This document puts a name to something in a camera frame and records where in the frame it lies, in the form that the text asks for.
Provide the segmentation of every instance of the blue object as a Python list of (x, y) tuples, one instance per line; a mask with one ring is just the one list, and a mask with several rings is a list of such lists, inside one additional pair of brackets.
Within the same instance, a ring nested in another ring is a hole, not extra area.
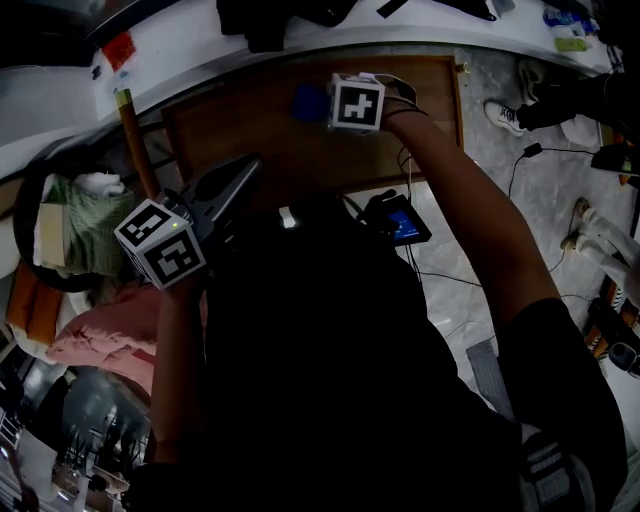
[(418, 228), (413, 225), (413, 222), (407, 217), (407, 214), (402, 210), (398, 210), (389, 215), (389, 218), (398, 223), (399, 227), (393, 234), (393, 239), (398, 240), (400, 238), (411, 238), (419, 235)]
[(299, 121), (326, 121), (329, 118), (331, 98), (320, 87), (299, 84), (293, 97), (291, 115)]

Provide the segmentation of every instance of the white pants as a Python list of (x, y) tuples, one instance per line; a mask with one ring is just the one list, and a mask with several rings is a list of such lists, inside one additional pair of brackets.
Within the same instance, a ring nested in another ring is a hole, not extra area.
[[(611, 221), (598, 215), (593, 208), (589, 208), (582, 219), (576, 251), (598, 265), (625, 291), (630, 267), (640, 257), (640, 244)], [(619, 252), (626, 264), (611, 256), (611, 250)]]

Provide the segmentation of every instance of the white desk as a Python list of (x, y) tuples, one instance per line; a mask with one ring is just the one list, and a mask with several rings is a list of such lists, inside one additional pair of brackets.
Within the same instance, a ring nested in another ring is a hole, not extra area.
[[(136, 56), (127, 86), (141, 112), (221, 74), (273, 57), (342, 45), (384, 42), (438, 42), (483, 46), (538, 57), (587, 73), (611, 67), (606, 48), (593, 39), (584, 53), (555, 51), (542, 21), (540, 0), (514, 0), (515, 10), (487, 22), (430, 0), (410, 0), (388, 19), (376, 10), (386, 0), (360, 0), (347, 19), (328, 29), (295, 18), (287, 27), (283, 53), (253, 55), (243, 36), (225, 37), (215, 0), (181, 0), (131, 29)], [(0, 177), (24, 166), (51, 142), (86, 134), (118, 121), (113, 97), (114, 74), (101, 53), (95, 58), (102, 75), (90, 69), (40, 69), (35, 77), (14, 80), (0, 99)], [(40, 94), (24, 94), (25, 83)], [(16, 116), (12, 95), (22, 98), (29, 115)]]

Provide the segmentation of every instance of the orange object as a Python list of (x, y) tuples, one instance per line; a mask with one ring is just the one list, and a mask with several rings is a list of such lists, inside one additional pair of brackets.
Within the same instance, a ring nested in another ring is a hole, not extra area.
[(31, 272), (28, 265), (21, 261), (13, 280), (11, 299), (7, 309), (6, 321), (8, 324), (27, 331), (33, 312), (37, 286), (38, 278)]
[(129, 32), (123, 32), (104, 45), (102, 53), (111, 64), (113, 71), (116, 72), (136, 53), (136, 47)]
[(27, 338), (45, 345), (53, 344), (53, 340), (56, 338), (56, 321), (61, 300), (61, 291), (49, 288), (43, 282), (38, 281)]
[(49, 288), (22, 261), (13, 280), (6, 321), (22, 329), (30, 340), (51, 345), (61, 300), (62, 292)]

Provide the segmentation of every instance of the wooden stick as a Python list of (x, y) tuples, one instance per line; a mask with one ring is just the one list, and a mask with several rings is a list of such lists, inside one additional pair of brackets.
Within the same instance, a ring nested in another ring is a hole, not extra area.
[(153, 172), (149, 153), (147, 153), (147, 148), (144, 145), (144, 138), (133, 107), (133, 100), (131, 99), (131, 91), (129, 89), (118, 91), (116, 93), (116, 102), (118, 103), (120, 119), (124, 126), (129, 151), (131, 151), (131, 157), (133, 158), (133, 165), (140, 175), (145, 194), (149, 199), (155, 199), (160, 193), (160, 185)]

